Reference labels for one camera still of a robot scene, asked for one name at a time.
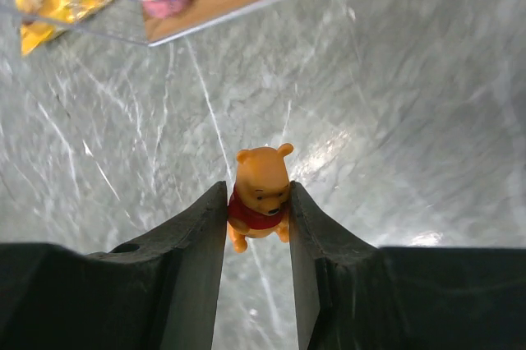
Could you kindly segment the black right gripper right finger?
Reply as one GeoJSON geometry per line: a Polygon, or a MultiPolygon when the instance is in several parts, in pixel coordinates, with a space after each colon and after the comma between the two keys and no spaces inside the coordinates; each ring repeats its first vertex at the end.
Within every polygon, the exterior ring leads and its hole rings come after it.
{"type": "Polygon", "coordinates": [[[522,248],[388,246],[294,183],[290,252],[301,349],[522,349],[522,248]]]}

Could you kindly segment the orange bear toy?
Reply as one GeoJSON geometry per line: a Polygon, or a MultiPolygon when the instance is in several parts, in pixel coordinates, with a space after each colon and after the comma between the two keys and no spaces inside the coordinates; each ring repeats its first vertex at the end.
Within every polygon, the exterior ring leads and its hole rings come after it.
{"type": "Polygon", "coordinates": [[[249,238],[276,233],[289,242],[291,182],[284,162],[293,145],[268,146],[237,153],[237,173],[228,201],[228,236],[237,253],[248,248],[249,238]]]}

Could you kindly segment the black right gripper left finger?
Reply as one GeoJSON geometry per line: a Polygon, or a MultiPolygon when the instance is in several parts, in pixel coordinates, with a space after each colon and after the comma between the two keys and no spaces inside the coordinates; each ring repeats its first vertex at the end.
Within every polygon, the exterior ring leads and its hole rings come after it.
{"type": "Polygon", "coordinates": [[[4,349],[209,349],[227,187],[109,252],[1,246],[4,349]]]}

